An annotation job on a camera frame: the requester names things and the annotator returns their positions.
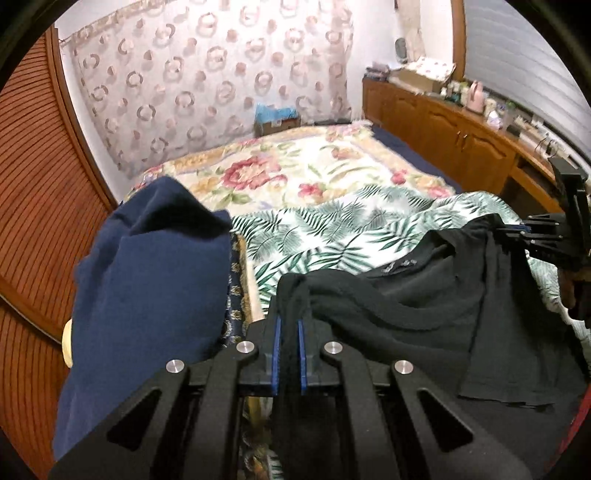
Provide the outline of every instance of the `metal screw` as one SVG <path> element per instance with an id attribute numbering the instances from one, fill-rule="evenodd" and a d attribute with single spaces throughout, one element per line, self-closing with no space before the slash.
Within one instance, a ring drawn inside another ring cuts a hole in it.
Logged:
<path id="1" fill-rule="evenodd" d="M 394 364 L 394 369 L 399 374 L 408 375 L 413 371 L 414 367 L 408 360 L 398 360 L 398 362 Z"/>
<path id="2" fill-rule="evenodd" d="M 248 340 L 236 344 L 236 350 L 240 353 L 250 353 L 255 349 L 255 344 Z"/>
<path id="3" fill-rule="evenodd" d="M 336 355 L 343 351 L 343 346 L 339 342 L 327 342 L 324 344 L 324 350 L 331 355 Z"/>
<path id="4" fill-rule="evenodd" d="M 184 362 L 182 360 L 171 360 L 166 364 L 166 370 L 172 374 L 182 372 L 184 368 Z"/>

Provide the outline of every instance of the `navy bed sheet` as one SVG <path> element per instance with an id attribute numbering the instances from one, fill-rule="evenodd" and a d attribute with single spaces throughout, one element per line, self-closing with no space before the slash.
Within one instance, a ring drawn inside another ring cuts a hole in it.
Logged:
<path id="1" fill-rule="evenodd" d="M 372 130 L 374 132 L 374 138 L 376 140 L 379 140 L 390 150 L 393 150 L 401 157 L 404 157 L 404 159 L 407 162 L 413 164 L 419 170 L 428 173 L 429 175 L 435 175 L 443 178 L 449 185 L 454 187 L 456 193 L 463 192 L 462 187 L 460 187 L 460 184 L 458 182 L 456 182 L 449 175 L 445 175 L 437 167 L 431 165 L 427 160 L 425 160 L 421 155 L 416 153 L 412 148 L 410 148 L 398 137 L 392 135 L 390 132 L 384 130 L 383 128 L 376 127 L 375 125 L 372 126 Z"/>

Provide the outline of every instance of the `cabinet door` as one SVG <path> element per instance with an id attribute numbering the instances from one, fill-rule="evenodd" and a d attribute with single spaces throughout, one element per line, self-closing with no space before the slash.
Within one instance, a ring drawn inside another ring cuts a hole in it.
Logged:
<path id="1" fill-rule="evenodd" d="M 500 194 L 515 160 L 515 151 L 494 137 L 493 132 L 471 125 L 462 132 L 462 168 L 456 178 L 464 190 Z"/>
<path id="2" fill-rule="evenodd" d="M 464 122 L 453 111 L 428 101 L 423 115 L 423 127 L 417 148 L 425 160 L 457 179 L 459 149 L 457 147 Z"/>
<path id="3" fill-rule="evenodd" d="M 363 112 L 367 120 L 382 126 L 382 104 L 385 102 L 385 85 L 374 80 L 363 81 Z"/>
<path id="4" fill-rule="evenodd" d="M 393 89 L 386 98 L 382 110 L 384 128 L 416 150 L 417 128 L 422 124 L 421 99 L 400 89 Z"/>

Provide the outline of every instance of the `patterned curtain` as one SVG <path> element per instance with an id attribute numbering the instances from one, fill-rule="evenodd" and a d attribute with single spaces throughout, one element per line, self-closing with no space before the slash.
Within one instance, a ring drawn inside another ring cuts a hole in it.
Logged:
<path id="1" fill-rule="evenodd" d="M 407 44 L 408 61 L 425 56 L 421 35 L 421 0 L 398 0 L 398 14 Z"/>
<path id="2" fill-rule="evenodd" d="M 128 178 L 252 137 L 257 103 L 350 115 L 346 0 L 142 0 L 67 39 L 96 128 Z"/>

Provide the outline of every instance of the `pink bottle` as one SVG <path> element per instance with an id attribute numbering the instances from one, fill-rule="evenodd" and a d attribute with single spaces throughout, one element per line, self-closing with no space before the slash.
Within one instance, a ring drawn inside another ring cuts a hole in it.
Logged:
<path id="1" fill-rule="evenodd" d="M 468 101 L 466 108 L 474 113 L 482 113 L 484 111 L 484 92 L 482 91 L 481 82 L 473 82 L 468 93 Z"/>

